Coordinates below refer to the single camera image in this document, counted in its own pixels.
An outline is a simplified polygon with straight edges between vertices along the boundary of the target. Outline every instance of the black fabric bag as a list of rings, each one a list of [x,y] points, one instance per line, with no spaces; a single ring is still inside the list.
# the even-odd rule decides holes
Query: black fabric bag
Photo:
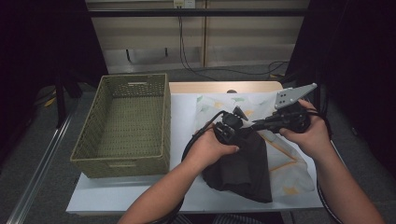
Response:
[[[259,203],[272,201],[265,140],[256,132],[240,141],[240,150],[221,157],[206,167],[206,184],[220,191],[229,190]]]

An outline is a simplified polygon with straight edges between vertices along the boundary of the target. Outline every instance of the woven basket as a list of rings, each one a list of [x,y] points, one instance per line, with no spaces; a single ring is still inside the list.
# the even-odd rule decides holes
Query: woven basket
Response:
[[[169,171],[166,74],[102,77],[70,161],[89,178]]]

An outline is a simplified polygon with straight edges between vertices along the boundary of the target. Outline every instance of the hand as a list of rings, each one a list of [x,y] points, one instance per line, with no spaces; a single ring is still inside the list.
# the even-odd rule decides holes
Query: hand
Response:
[[[315,109],[307,101],[299,100],[300,104],[307,109]],[[281,129],[279,133],[291,142],[296,143],[300,149],[314,160],[326,159],[329,153],[333,153],[332,144],[324,120],[318,116],[310,116],[311,125],[305,133],[295,133],[288,129]]]
[[[194,162],[204,170],[206,166],[215,163],[220,157],[233,154],[239,150],[237,146],[227,146],[219,142],[213,131],[214,124],[211,123],[207,131],[199,137],[192,145],[184,161]]]

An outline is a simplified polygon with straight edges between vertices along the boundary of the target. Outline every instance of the person's left hand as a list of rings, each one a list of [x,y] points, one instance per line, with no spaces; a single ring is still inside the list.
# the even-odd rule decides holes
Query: person's left hand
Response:
[[[220,157],[233,154],[239,150],[237,146],[227,146],[219,142],[213,131],[214,124],[211,123],[207,131],[199,137],[192,145],[184,161],[193,162],[201,170],[215,163]]]

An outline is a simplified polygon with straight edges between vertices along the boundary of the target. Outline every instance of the gray metal bracket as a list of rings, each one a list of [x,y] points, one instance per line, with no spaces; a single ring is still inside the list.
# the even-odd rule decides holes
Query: gray metal bracket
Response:
[[[288,105],[294,104],[297,100],[306,96],[309,92],[314,90],[318,85],[312,83],[310,85],[299,88],[287,88],[279,91],[276,95],[275,109],[280,109]]]

